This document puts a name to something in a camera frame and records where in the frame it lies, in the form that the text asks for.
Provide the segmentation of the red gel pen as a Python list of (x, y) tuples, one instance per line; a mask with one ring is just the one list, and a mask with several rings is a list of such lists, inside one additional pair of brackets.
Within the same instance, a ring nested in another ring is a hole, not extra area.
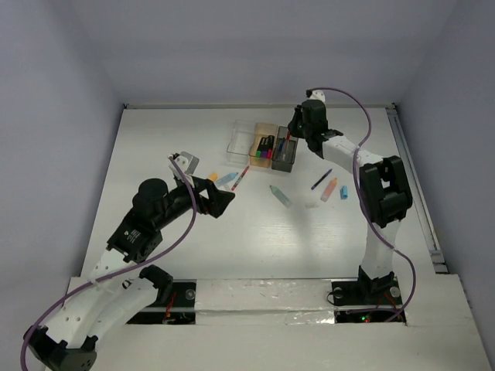
[(287, 155), (287, 151), (288, 151), (288, 145), (290, 142), (290, 137), (291, 137), (290, 131), (287, 131), (287, 134), (285, 136), (285, 145), (284, 145), (283, 152), (282, 152), (282, 161), (283, 162), (286, 159), (286, 155)]

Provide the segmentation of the blue gel pen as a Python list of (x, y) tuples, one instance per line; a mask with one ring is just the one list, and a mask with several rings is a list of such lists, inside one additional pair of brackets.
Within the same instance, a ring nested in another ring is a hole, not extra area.
[(278, 139), (278, 144), (276, 146), (276, 155), (280, 155), (283, 152), (283, 148), (285, 145), (285, 138), (279, 138)]

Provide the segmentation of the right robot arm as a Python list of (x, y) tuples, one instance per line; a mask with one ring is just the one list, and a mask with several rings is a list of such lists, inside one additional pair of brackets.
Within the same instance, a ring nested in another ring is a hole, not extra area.
[(403, 161), (398, 156), (375, 155), (342, 132), (328, 128), (321, 100), (308, 99), (296, 106), (288, 130), (291, 136), (305, 140), (311, 152), (353, 175), (368, 226), (356, 293), (361, 301), (373, 303), (392, 285), (395, 237), (412, 206)]

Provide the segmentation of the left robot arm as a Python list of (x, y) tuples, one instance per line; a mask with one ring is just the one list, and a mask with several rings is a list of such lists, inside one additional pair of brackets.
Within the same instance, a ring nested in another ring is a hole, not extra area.
[(22, 369), (31, 352), (51, 370), (89, 370), (109, 332), (146, 306), (163, 305), (171, 298), (173, 278), (152, 256), (162, 242), (162, 229), (188, 211), (218, 218), (234, 198), (207, 179), (177, 179), (174, 189), (161, 179), (145, 180), (87, 281), (26, 331)]

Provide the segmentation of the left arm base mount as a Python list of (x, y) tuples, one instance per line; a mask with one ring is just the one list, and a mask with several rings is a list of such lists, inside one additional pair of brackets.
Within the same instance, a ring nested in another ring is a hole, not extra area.
[(196, 281), (174, 281), (169, 298), (155, 301), (128, 320), (128, 325), (194, 325)]

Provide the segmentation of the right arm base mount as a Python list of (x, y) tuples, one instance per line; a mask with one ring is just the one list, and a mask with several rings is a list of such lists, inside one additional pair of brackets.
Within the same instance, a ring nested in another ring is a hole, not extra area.
[(367, 295), (357, 281), (333, 281), (326, 301), (334, 308), (337, 324), (406, 322), (397, 285)]

